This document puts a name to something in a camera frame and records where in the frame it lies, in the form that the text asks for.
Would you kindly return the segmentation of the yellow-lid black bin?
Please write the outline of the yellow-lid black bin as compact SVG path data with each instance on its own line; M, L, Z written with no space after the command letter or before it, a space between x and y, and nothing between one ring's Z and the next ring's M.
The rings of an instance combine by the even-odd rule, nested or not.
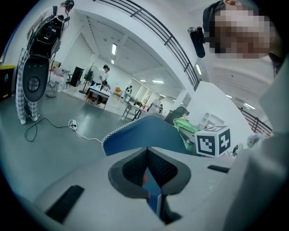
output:
M0 102L11 96L14 69L14 65L0 64Z

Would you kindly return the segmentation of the blue chair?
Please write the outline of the blue chair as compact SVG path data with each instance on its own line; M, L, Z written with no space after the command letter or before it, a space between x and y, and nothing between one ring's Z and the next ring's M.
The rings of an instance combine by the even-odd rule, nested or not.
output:
M149 191L156 190L160 199L153 196L149 205L161 219L168 219L166 209L159 209L162 192L174 192L167 184L178 173L178 163L171 164L163 154L157 155L149 148L161 148L187 154L177 129L162 119L147 115L111 132L103 139L106 156L119 159L109 167L108 180L121 195L131 199L148 199ZM144 173L149 181L142 186Z

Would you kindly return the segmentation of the long black balcony railing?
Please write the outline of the long black balcony railing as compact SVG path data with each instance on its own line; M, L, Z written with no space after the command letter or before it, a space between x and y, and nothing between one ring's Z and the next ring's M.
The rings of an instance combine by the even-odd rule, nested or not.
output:
M194 67L182 48L181 44L174 37L171 31L153 14L147 11L145 8L132 0L92 0L93 2L104 4L113 7L132 19L136 20L147 29L149 29L163 45L171 52L176 58L183 72L188 77L190 84L194 90L197 89L200 80L194 70Z

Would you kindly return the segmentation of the metal-frame white table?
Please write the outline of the metal-frame white table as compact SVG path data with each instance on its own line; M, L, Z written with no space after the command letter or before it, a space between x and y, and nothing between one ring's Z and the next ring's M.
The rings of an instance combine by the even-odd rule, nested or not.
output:
M131 121L135 121L135 120L139 119L141 115L144 116L146 113L147 113L147 111L144 110L142 107L136 106L136 105L132 104L131 102L127 102L125 110L122 114L122 117L127 118L128 115L131 115L131 116L133 116Z

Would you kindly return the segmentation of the short black balcony railing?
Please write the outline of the short black balcony railing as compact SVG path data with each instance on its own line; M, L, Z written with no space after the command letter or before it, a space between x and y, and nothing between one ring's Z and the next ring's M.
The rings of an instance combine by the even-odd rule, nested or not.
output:
M243 114L254 133L263 134L265 136L271 136L273 134L273 130L268 125L259 120L258 117L255 117L252 114L244 111L242 107L239 107L238 109Z

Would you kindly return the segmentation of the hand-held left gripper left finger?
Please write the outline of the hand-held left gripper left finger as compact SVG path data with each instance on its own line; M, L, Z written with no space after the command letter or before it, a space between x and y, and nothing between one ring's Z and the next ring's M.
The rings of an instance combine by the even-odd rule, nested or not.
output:
M164 222L143 188L146 148L80 166L52 183L36 206L68 231L156 231Z

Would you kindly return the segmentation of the small white shelf table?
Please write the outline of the small white shelf table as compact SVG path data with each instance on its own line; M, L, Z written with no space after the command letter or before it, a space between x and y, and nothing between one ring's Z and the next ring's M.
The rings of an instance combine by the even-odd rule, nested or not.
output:
M101 90L101 89L98 89L97 86L91 86L89 87L89 93L86 97L85 103L88 104L90 102L92 103L94 102L95 105L97 105L99 102L99 98L101 97L102 100L99 105L100 106L103 105L103 109L105 109L110 96L111 96L111 92L108 89Z

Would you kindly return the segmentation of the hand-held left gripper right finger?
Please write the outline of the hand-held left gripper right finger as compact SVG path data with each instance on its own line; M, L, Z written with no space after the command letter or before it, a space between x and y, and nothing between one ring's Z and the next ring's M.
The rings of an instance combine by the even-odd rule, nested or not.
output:
M224 231L229 201L221 192L233 157L197 157L161 148L149 148L163 154L176 166L177 175L168 182L174 192L162 192L159 209L165 208L170 224L147 231Z

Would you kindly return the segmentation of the grey mesh waste bin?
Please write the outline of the grey mesh waste bin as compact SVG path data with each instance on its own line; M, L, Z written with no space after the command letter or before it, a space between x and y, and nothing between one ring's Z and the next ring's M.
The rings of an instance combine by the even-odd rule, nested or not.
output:
M59 82L58 81L50 81L47 84L47 91L46 91L46 96L50 98L54 98L57 96L58 92L58 87L59 87Z

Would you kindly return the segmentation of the black cabinet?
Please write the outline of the black cabinet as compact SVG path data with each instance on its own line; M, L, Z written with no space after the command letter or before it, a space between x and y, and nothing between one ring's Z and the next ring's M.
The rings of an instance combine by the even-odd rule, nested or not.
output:
M84 69L80 67L75 67L74 72L72 74L71 80L70 80L70 86L77 87L79 84L79 81L82 77Z

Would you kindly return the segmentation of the black pedestal fan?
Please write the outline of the black pedestal fan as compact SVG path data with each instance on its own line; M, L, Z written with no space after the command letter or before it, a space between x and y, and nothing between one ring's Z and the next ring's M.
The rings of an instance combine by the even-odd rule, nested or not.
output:
M84 75L84 87L82 90L79 90L79 92L81 94L86 94L86 85L88 82L90 82L93 79L94 76L94 65L92 64L89 68L87 68L87 70L85 71L85 75Z

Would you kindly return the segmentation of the white shelf unit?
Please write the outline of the white shelf unit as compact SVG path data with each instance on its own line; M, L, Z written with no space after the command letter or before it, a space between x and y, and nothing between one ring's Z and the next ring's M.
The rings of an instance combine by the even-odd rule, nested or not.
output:
M219 117L215 116L214 114L205 113L203 118L201 119L198 127L200 129L206 129L214 125L223 125L224 121Z

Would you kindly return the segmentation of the green cloth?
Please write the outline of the green cloth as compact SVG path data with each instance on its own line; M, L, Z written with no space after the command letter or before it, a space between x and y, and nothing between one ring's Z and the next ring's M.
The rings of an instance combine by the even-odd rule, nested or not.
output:
M178 132L180 129L186 129L187 131L194 133L194 134L196 132L201 131L201 129L198 126L194 126L190 122L182 118L174 119L173 122L174 122L174 127L178 130ZM188 152L195 153L196 147L194 147L193 149L186 149L186 150Z

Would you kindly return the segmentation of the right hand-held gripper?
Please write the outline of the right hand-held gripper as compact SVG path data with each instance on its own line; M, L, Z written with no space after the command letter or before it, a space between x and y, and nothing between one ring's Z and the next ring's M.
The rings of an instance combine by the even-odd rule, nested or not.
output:
M226 125L214 125L195 134L180 129L179 134L186 149L196 146L196 153L202 156L219 158L231 148L230 128Z

